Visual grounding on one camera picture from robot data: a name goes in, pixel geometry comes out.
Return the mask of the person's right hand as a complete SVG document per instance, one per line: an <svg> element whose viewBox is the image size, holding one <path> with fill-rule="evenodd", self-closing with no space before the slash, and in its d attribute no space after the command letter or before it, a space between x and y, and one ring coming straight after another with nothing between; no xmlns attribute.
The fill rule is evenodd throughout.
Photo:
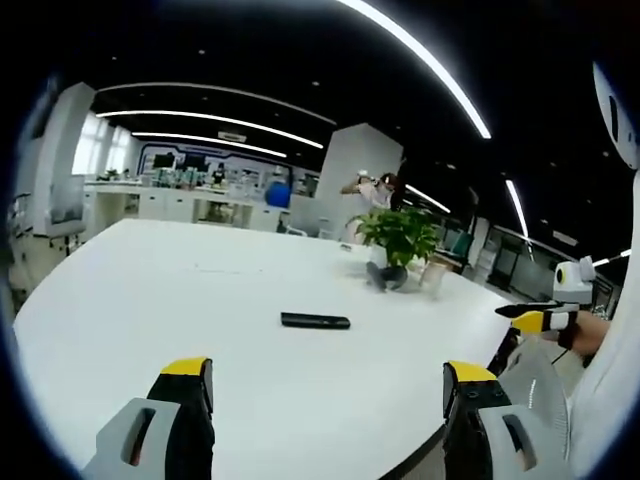
<svg viewBox="0 0 640 480"><path fill-rule="evenodd" d="M590 312L581 311L576 319L577 331L574 336L572 350L583 357L595 355L612 322Z"/></svg>

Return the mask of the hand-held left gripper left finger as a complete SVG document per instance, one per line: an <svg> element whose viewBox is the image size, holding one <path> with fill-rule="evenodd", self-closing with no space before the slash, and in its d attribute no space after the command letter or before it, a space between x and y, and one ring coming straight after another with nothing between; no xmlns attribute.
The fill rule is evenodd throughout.
<svg viewBox="0 0 640 480"><path fill-rule="evenodd" d="M210 479L215 431L213 363L164 367L144 398L122 407L96 435L84 479Z"/></svg>

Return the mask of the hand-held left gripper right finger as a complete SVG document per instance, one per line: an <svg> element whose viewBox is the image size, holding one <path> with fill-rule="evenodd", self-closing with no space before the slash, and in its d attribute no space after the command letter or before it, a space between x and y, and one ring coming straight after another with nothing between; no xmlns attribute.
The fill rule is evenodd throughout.
<svg viewBox="0 0 640 480"><path fill-rule="evenodd" d="M548 479L545 425L511 402L479 365L443 364L443 452L447 479Z"/></svg>

